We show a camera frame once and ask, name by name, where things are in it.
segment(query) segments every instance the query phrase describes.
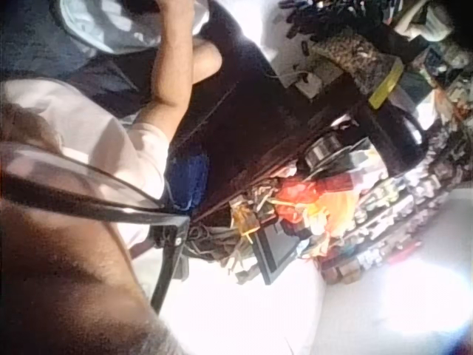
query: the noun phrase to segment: metal canister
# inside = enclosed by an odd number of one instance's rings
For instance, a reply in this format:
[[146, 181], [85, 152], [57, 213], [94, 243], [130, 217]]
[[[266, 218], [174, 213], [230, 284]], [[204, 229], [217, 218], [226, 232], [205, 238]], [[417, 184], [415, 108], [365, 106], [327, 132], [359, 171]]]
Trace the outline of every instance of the metal canister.
[[331, 155], [337, 153], [342, 148], [334, 132], [328, 133], [319, 138], [305, 153], [305, 161], [311, 169], [315, 169], [328, 159]]

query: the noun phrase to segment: blue cloth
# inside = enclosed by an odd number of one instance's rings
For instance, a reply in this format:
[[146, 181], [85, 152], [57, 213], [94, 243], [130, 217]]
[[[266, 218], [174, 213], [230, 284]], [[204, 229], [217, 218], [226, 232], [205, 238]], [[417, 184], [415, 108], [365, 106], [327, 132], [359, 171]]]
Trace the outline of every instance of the blue cloth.
[[207, 187], [209, 161], [205, 154], [174, 159], [168, 167], [173, 207], [190, 214], [202, 202]]

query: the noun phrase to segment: black frame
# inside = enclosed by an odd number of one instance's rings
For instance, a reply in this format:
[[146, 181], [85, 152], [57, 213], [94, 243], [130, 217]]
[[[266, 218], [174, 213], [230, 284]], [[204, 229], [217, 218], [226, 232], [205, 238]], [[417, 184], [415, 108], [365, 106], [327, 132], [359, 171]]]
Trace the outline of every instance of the black frame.
[[187, 239], [190, 218], [162, 213], [158, 202], [154, 198], [133, 185], [93, 166], [88, 166], [64, 156], [60, 156], [60, 158], [72, 161], [113, 180], [120, 181], [124, 186], [142, 195], [144, 199], [155, 203], [157, 208], [148, 209], [79, 195], [51, 186], [44, 186], [31, 180], [25, 180], [3, 170], [1, 171], [1, 198], [22, 206], [73, 217], [102, 220], [111, 223], [149, 224], [151, 226], [150, 235], [154, 245], [163, 248], [163, 264], [151, 300], [152, 307], [159, 314]]

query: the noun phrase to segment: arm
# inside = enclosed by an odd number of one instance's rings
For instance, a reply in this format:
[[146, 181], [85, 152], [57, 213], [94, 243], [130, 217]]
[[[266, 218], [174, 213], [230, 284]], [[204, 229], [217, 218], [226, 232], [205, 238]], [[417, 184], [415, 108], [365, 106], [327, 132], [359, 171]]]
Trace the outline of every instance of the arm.
[[414, 6], [412, 6], [399, 20], [398, 24], [394, 27], [394, 31], [400, 35], [414, 38], [420, 34], [420, 30], [417, 26], [411, 25], [412, 19], [415, 14], [424, 6], [428, 0], [418, 0]]
[[152, 101], [137, 123], [159, 128], [171, 140], [188, 109], [193, 77], [192, 0], [157, 0], [162, 37], [152, 73]]

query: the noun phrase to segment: merchandise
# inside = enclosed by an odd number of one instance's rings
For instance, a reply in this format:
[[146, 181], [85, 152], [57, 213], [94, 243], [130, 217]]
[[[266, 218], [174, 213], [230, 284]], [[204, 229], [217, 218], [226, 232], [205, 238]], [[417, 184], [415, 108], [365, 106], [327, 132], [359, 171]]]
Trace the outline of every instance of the merchandise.
[[[396, 57], [380, 53], [364, 37], [350, 28], [313, 45], [313, 51], [330, 59], [351, 74], [360, 91], [369, 95], [389, 76]], [[397, 79], [390, 87], [394, 88]]]

